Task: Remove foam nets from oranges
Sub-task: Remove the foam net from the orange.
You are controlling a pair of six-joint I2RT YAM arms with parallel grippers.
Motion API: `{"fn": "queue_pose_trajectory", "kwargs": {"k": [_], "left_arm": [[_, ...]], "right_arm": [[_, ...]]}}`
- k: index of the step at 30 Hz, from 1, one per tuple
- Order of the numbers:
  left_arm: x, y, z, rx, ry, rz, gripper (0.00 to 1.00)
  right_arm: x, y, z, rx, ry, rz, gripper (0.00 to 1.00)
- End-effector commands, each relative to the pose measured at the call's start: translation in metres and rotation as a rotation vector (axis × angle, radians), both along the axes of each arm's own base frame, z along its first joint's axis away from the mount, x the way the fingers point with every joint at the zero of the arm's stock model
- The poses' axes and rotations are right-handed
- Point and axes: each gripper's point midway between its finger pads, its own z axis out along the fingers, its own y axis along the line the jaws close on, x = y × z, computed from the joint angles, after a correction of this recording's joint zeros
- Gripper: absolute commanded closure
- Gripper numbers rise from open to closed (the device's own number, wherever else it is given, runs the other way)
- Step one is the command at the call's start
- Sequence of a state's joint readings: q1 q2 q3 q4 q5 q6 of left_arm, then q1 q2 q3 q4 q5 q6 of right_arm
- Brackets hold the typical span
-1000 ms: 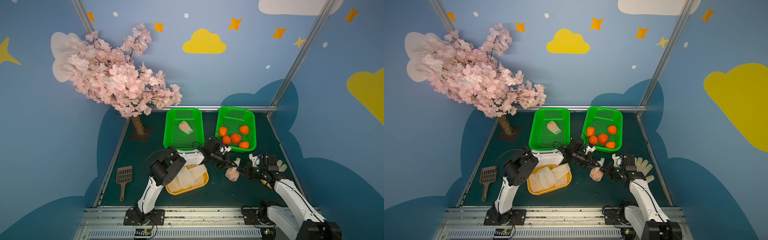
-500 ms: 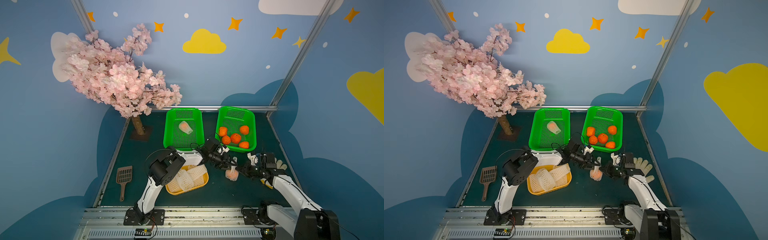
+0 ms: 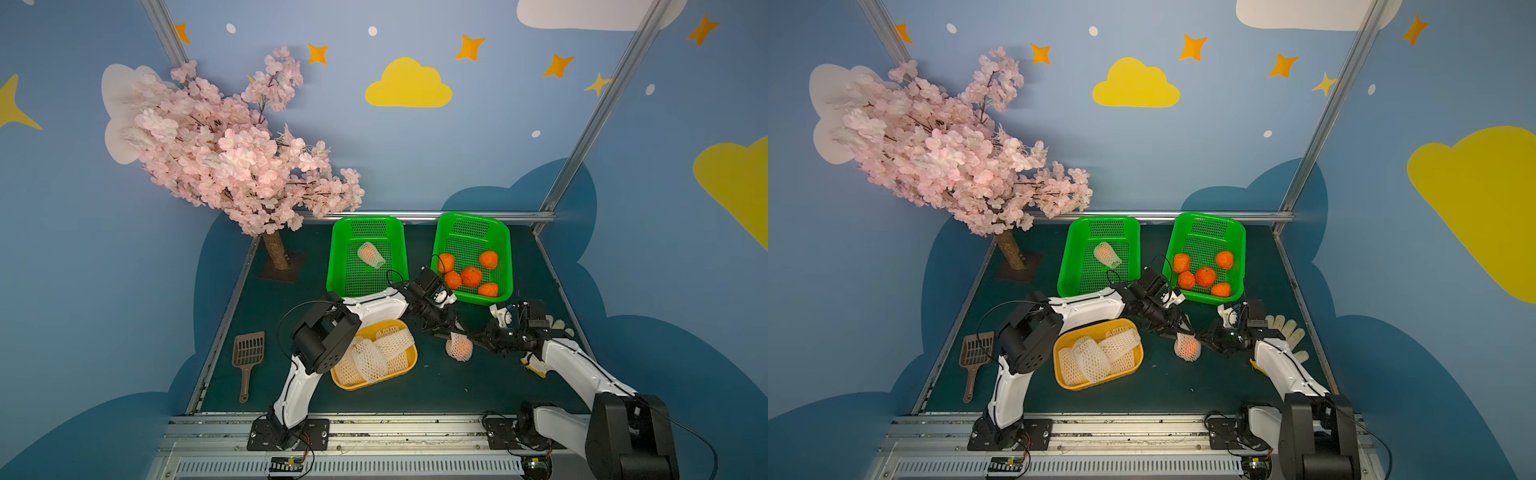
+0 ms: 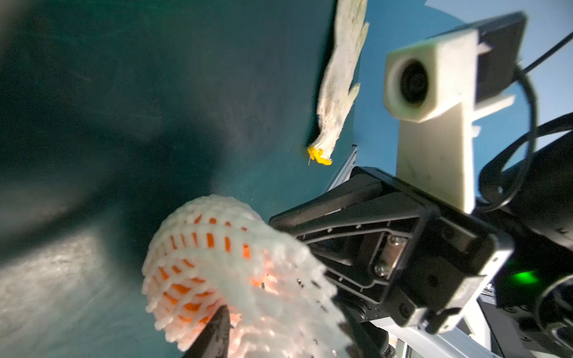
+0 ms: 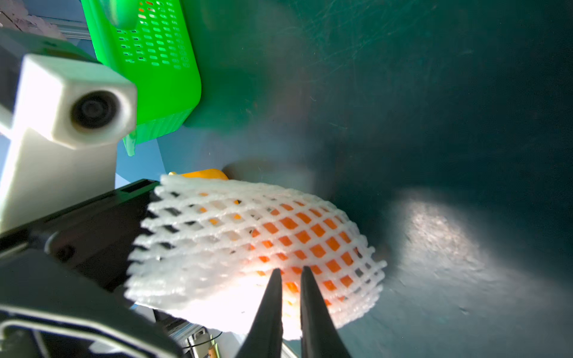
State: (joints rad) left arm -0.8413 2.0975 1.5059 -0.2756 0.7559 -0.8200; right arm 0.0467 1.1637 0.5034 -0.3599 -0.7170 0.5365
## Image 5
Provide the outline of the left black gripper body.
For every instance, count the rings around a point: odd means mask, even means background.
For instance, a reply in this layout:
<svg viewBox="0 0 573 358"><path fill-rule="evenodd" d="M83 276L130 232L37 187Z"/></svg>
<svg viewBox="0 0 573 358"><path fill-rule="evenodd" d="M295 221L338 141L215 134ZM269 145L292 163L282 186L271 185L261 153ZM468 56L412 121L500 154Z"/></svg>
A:
<svg viewBox="0 0 573 358"><path fill-rule="evenodd" d="M154 180L139 180L1 235L3 357L180 357L123 295Z"/></svg>

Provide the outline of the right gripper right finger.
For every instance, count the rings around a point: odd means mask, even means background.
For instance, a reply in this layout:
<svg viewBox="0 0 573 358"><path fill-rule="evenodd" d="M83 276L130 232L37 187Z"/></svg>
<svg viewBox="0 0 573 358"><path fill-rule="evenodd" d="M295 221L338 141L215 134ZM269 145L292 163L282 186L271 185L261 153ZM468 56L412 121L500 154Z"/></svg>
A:
<svg viewBox="0 0 573 358"><path fill-rule="evenodd" d="M301 353L303 357L350 357L310 267L301 274Z"/></svg>

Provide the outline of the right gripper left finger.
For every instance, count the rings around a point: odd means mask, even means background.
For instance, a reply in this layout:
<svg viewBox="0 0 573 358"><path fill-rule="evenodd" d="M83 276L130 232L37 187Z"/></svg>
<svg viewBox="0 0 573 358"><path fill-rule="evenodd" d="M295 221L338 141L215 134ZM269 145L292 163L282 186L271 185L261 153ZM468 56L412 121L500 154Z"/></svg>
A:
<svg viewBox="0 0 573 358"><path fill-rule="evenodd" d="M282 299L281 270L276 268L272 271L252 327L236 358L281 356Z"/></svg>

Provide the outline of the netted orange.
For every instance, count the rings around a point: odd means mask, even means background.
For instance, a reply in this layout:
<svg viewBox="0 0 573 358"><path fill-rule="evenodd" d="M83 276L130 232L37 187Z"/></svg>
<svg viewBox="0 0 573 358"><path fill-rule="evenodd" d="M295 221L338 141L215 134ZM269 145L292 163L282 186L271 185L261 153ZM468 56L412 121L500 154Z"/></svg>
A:
<svg viewBox="0 0 573 358"><path fill-rule="evenodd" d="M329 201L266 183L182 175L165 175L153 194L128 257L125 297L137 305L246 334L279 270L283 336L296 340L304 268L336 328L380 298L386 263Z"/></svg>

